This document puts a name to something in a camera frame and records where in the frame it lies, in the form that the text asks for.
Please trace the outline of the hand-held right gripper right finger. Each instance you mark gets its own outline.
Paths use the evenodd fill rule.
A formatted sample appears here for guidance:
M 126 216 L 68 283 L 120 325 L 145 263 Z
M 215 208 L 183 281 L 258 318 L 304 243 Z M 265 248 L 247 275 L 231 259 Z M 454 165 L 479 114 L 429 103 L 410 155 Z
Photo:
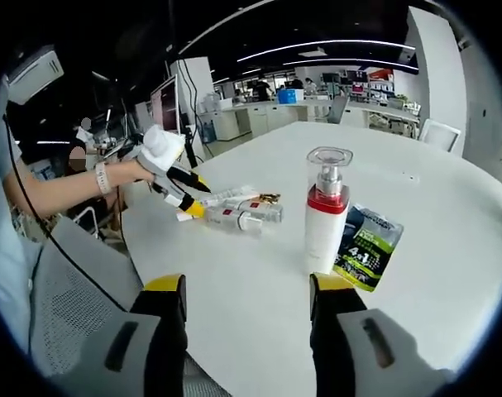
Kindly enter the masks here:
M 379 309 L 368 309 L 339 276 L 309 276 L 310 346 L 318 396 L 434 396 L 445 372 L 418 354 L 417 343 Z

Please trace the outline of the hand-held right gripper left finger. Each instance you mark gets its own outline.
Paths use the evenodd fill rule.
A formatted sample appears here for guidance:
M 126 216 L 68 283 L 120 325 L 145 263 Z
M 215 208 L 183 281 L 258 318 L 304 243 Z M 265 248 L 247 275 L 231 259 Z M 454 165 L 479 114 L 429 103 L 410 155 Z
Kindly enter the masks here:
M 181 396 L 188 344 L 186 277 L 148 282 L 81 343 L 72 369 L 50 378 L 63 396 Z

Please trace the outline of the person's left hand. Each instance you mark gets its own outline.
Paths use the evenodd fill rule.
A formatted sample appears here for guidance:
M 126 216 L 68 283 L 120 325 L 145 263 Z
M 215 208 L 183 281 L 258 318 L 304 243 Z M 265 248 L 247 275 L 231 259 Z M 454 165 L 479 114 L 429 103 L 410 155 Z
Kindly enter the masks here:
M 138 181 L 153 183 L 155 175 L 145 169 L 137 160 L 128 160 L 121 163 L 123 168 L 123 183 L 131 184 Z

